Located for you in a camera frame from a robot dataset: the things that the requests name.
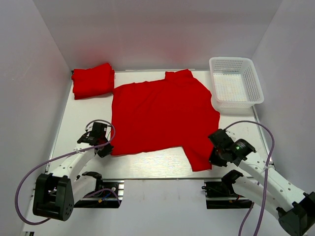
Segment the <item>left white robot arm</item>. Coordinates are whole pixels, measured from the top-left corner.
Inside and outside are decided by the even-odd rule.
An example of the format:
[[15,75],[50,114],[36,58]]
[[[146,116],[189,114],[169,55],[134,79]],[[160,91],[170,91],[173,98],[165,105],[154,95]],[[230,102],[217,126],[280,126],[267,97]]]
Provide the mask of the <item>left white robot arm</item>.
[[113,131],[108,122],[94,121],[85,128],[77,140],[74,154],[48,174],[41,174],[35,183],[32,212],[36,216],[66,221],[75,204],[90,193],[103,193],[102,175],[83,168],[95,157],[104,158],[111,154],[113,146],[107,139],[107,131]]

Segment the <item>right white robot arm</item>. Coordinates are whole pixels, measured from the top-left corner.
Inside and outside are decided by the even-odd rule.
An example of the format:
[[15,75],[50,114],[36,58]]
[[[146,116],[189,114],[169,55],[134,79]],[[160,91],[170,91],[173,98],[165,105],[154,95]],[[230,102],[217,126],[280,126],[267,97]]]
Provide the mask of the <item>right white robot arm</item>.
[[244,139],[236,141],[225,130],[209,135],[213,150],[209,161],[214,166],[234,164],[250,174],[254,184],[241,172],[231,170],[221,179],[223,192],[228,196],[241,195],[267,210],[291,236],[302,236],[315,223],[315,194],[307,194],[280,175],[255,148]]

